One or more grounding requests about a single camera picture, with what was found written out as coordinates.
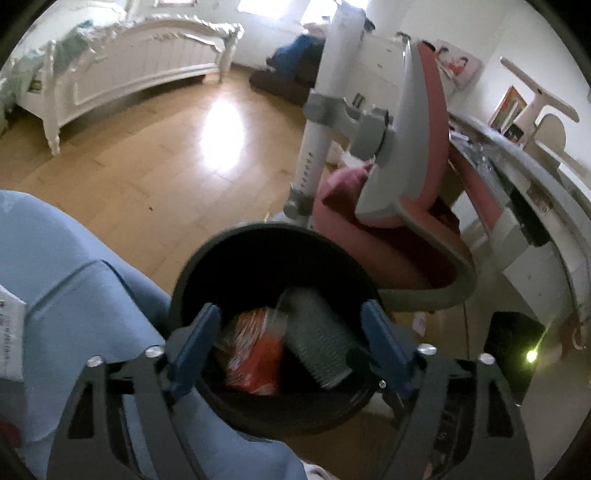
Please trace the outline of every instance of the blue gripper pad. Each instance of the blue gripper pad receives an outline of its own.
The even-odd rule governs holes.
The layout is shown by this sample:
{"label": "blue gripper pad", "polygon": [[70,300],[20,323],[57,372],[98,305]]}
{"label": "blue gripper pad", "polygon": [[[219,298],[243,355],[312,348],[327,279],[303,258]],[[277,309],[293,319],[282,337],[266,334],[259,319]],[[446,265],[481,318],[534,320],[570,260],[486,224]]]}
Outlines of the blue gripper pad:
{"label": "blue gripper pad", "polygon": [[176,359],[170,364],[168,379],[170,394],[178,401],[188,394],[207,360],[207,355],[220,332],[222,314],[218,307],[206,303],[189,328],[193,331],[183,344]]}
{"label": "blue gripper pad", "polygon": [[414,358],[418,347],[412,333],[407,327],[393,324],[375,300],[361,307],[361,326],[387,388],[408,398],[414,391]]}

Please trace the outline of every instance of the black trash can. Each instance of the black trash can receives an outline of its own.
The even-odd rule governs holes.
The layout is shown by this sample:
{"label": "black trash can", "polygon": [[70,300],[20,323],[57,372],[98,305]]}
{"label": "black trash can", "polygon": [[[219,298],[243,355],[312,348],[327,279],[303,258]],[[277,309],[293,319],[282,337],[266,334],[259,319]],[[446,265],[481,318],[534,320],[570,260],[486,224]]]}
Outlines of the black trash can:
{"label": "black trash can", "polygon": [[[174,290],[170,326],[193,322],[205,303],[222,311],[222,328],[234,316],[274,307],[288,287],[318,291],[365,344],[360,309],[378,300],[373,281],[339,246],[302,228],[255,223],[220,233],[203,245],[181,273]],[[326,391],[285,349],[280,395],[249,395],[225,386],[225,372],[210,353],[197,389],[215,413],[236,430],[281,438],[317,433],[346,421],[367,404],[376,385],[353,373]]]}

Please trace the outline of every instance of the bed post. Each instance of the bed post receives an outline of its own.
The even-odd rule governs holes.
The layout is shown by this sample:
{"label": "bed post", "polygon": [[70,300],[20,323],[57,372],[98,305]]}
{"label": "bed post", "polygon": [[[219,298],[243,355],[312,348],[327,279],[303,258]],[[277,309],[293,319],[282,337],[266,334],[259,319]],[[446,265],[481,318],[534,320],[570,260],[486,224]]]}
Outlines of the bed post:
{"label": "bed post", "polygon": [[49,143],[52,155],[60,153],[60,127],[57,122],[56,109],[56,80],[53,72],[53,63],[56,56],[56,41],[51,40],[46,46],[45,59],[43,60],[43,130]]}
{"label": "bed post", "polygon": [[230,70],[232,66],[232,59],[234,58],[234,54],[236,53],[236,44],[238,40],[242,38],[244,35],[244,28],[240,24],[233,24],[233,30],[230,34],[223,39],[224,46],[226,47],[224,52],[222,53],[222,58],[220,59],[220,79],[219,83],[224,81],[226,74]]}
{"label": "bed post", "polygon": [[138,15],[139,3],[141,0],[127,0],[125,4],[125,19],[132,20]]}

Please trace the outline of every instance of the chair seat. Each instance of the chair seat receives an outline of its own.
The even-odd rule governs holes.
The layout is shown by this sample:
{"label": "chair seat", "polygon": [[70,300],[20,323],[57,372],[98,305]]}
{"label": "chair seat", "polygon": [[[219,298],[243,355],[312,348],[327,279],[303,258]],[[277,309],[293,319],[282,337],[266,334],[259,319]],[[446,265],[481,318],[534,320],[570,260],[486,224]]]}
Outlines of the chair seat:
{"label": "chair seat", "polygon": [[[367,168],[341,168],[327,179],[314,202],[318,233],[345,249],[381,288],[424,290],[451,284],[455,267],[410,228],[375,228],[357,220],[355,206],[367,178]],[[459,221],[441,199],[429,213],[459,234]]]}

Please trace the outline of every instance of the green light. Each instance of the green light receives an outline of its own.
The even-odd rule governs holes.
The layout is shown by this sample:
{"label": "green light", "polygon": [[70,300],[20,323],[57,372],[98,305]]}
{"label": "green light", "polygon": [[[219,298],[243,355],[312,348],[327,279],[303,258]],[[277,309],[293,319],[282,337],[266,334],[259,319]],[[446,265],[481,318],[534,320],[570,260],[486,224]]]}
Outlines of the green light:
{"label": "green light", "polygon": [[535,350],[530,350],[529,352],[527,352],[525,358],[529,363],[532,364],[538,359],[538,352],[536,352]]}

